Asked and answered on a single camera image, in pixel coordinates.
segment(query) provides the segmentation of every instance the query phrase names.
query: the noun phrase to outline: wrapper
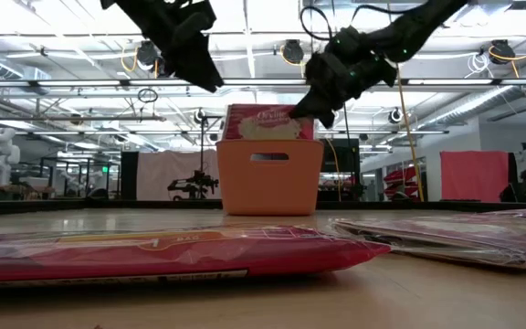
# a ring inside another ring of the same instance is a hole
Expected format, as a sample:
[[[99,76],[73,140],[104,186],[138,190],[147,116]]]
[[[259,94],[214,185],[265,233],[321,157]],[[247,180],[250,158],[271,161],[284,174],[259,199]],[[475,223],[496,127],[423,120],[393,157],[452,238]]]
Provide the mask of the wrapper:
[[[0,287],[335,271],[388,250],[296,227],[0,235]]]
[[[312,140],[313,119],[291,119],[292,109],[293,105],[231,105],[226,114],[223,139]]]
[[[342,220],[344,236],[386,243],[393,251],[526,269],[526,209],[406,219]]]

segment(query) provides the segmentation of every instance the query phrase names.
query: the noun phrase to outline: table surface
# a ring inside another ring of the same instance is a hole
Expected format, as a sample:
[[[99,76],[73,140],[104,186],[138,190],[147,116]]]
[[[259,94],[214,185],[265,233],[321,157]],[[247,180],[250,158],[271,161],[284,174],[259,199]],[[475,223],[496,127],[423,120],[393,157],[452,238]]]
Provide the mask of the table surface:
[[[308,218],[216,210],[112,209],[0,216],[0,233],[187,228],[239,223],[323,229],[331,218],[428,211],[319,211]],[[0,328],[526,328],[526,272],[388,254],[349,270],[177,286],[0,290]]]

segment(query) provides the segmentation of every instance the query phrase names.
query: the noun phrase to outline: ceiling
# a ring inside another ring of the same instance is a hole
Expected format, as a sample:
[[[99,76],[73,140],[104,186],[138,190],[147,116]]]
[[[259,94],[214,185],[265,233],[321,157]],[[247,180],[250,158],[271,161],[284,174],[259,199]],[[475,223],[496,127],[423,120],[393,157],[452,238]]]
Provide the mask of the ceiling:
[[[301,79],[301,68],[287,64],[280,55],[274,55],[274,49],[279,49],[286,39],[300,40],[307,56],[312,49],[322,47],[322,43],[310,40],[302,31],[299,11],[303,3],[299,0],[211,0],[211,3],[217,20],[208,31],[209,48],[212,56],[217,58],[216,66],[225,79]],[[346,27],[351,23],[356,6],[352,3],[358,1],[336,1],[335,15],[331,12],[330,2],[314,3],[327,13],[331,26]],[[415,4],[393,1],[393,5],[398,8]],[[35,13],[26,10],[27,6],[35,8]],[[473,73],[468,62],[472,60],[472,53],[478,52],[481,47],[488,48],[489,42],[498,38],[508,39],[518,55],[526,54],[526,10],[505,11],[506,8],[504,4],[485,5],[472,7],[453,16],[428,39],[418,56],[402,65],[401,76],[458,79],[484,77],[486,71]],[[361,11],[352,24],[361,31],[372,31],[386,26],[390,18],[395,19],[394,16]],[[305,15],[304,21],[313,31],[327,30],[326,23],[315,14],[311,17]],[[121,63],[120,56],[125,53],[125,66],[133,66],[134,51],[142,40],[140,29],[116,5],[102,10],[98,0],[0,0],[0,59],[20,68],[38,68],[53,80],[152,79],[152,72],[139,67],[129,72]],[[41,55],[42,49],[48,56]],[[253,65],[249,65],[247,50],[253,52]],[[95,65],[85,57],[95,58],[92,60]],[[526,59],[519,65],[526,65]],[[511,66],[507,65],[490,64],[488,69],[498,77],[512,74]],[[157,90],[160,91],[160,99],[147,106],[144,113],[149,115],[155,112],[165,117],[165,122],[120,122],[118,118],[115,119],[116,115],[137,114],[142,104],[131,107],[135,99],[131,98],[130,101],[114,89],[84,89],[101,95],[104,93],[105,96],[66,99],[58,95],[63,92],[78,93],[79,89],[51,88],[48,96],[11,89],[0,90],[0,99],[35,112],[36,98],[39,98],[40,106],[50,107],[48,115],[77,112],[83,115],[107,115],[108,121],[112,116],[120,129],[170,131],[194,129],[192,117],[197,109],[209,114],[225,115],[229,104],[296,104],[305,94],[303,89],[287,87],[225,90],[215,95],[199,89],[191,89],[190,92],[186,88]],[[404,100],[413,118],[419,120],[463,94],[461,90],[439,92],[423,88],[404,92]],[[367,91],[359,100],[347,103],[349,124],[351,128],[384,129],[388,125],[388,112],[400,106],[401,98],[397,89]],[[68,130],[83,129],[66,122],[59,124]],[[343,129],[343,126],[344,122],[339,121],[336,129]],[[96,129],[98,125],[87,126],[87,129],[91,128]],[[192,142],[195,137],[156,135],[147,138],[163,148],[196,148]]]

